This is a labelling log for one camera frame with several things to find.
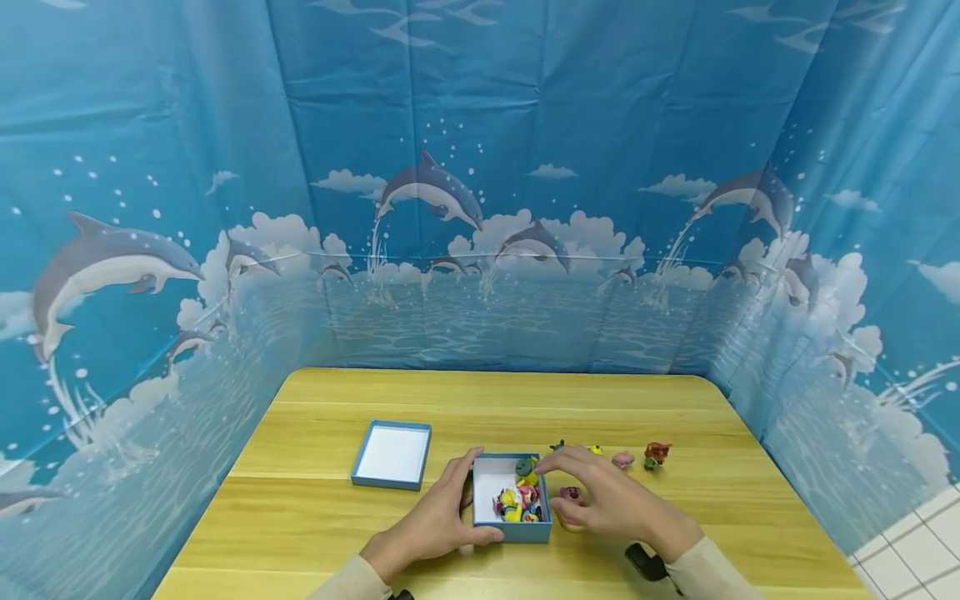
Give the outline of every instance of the table surface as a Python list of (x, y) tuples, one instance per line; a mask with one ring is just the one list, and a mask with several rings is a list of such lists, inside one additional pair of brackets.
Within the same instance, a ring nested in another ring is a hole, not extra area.
[[(471, 446), (608, 455), (672, 443), (664, 469), (631, 474), (696, 517), (770, 600), (869, 600), (730, 404), (703, 379), (670, 375), (310, 369), (293, 373), (164, 578), (155, 599), (301, 599), (403, 516), (419, 494), (354, 487), (373, 419), (427, 422), (424, 488)], [(551, 489), (575, 482), (548, 475)], [(395, 589), (439, 598), (671, 598), (623, 558), (626, 541), (570, 534), (419, 564)]]

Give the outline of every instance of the blue backdrop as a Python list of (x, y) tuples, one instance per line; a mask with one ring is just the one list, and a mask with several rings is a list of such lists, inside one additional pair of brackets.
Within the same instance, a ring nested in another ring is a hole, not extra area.
[(0, 597), (149, 596), (311, 365), (704, 375), (853, 552), (956, 479), (958, 33), (949, 0), (7, 6)]

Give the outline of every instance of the blue box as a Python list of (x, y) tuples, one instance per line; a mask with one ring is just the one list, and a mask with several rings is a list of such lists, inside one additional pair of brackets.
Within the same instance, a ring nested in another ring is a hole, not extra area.
[(508, 523), (493, 510), (493, 499), (504, 488), (516, 486), (516, 461), (529, 456), (540, 459), (540, 455), (530, 452), (486, 453), (473, 462), (473, 525), (496, 527), (503, 532), (504, 543), (547, 543), (550, 541), (550, 529), (553, 516), (550, 514), (549, 496), (543, 475), (537, 482), (540, 490), (540, 505), (543, 507), (543, 521), (535, 523)]
[(419, 492), (432, 434), (426, 423), (370, 421), (350, 481), (354, 486)]

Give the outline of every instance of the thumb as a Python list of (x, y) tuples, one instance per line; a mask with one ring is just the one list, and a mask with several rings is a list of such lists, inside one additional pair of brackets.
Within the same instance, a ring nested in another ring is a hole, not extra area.
[(574, 520), (581, 525), (587, 524), (589, 508), (586, 506), (580, 506), (566, 498), (556, 497), (550, 498), (550, 508), (567, 520)]
[(485, 546), (503, 541), (503, 532), (496, 527), (470, 527), (467, 529), (464, 538), (464, 544), (472, 543), (475, 546)]

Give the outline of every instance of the left hand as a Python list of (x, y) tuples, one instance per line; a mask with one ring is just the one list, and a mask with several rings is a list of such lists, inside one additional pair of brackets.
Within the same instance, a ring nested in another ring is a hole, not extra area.
[(503, 541), (503, 532), (495, 527), (472, 527), (460, 520), (460, 511), (473, 500), (464, 493), (464, 484), (473, 459), (481, 453), (483, 447), (479, 446), (451, 459), (417, 506), (396, 525), (373, 536), (360, 552), (383, 583), (389, 585), (416, 561), (436, 559), (469, 544)]

